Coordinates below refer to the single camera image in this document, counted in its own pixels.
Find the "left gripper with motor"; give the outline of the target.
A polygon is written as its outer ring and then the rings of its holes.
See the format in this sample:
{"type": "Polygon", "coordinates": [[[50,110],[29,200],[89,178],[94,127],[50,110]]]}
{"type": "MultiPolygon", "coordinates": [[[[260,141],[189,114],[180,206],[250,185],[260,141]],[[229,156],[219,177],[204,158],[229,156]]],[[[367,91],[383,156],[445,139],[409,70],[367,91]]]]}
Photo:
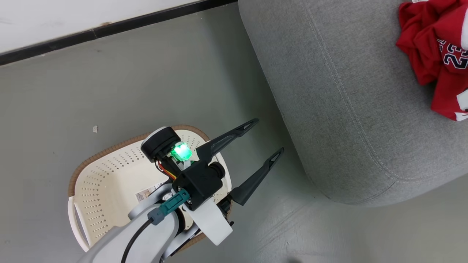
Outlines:
{"type": "MultiPolygon", "coordinates": [[[[235,139],[244,136],[259,121],[258,118],[254,118],[204,143],[197,148],[199,160],[211,162],[215,155],[235,139]]],[[[184,169],[192,164],[190,161],[193,155],[192,150],[181,140],[172,127],[162,127],[151,133],[142,141],[141,151],[169,180],[175,180],[184,169]]],[[[283,153],[284,148],[280,148],[263,163],[259,170],[241,185],[233,188],[229,193],[230,200],[239,205],[245,205],[283,153]]]]}

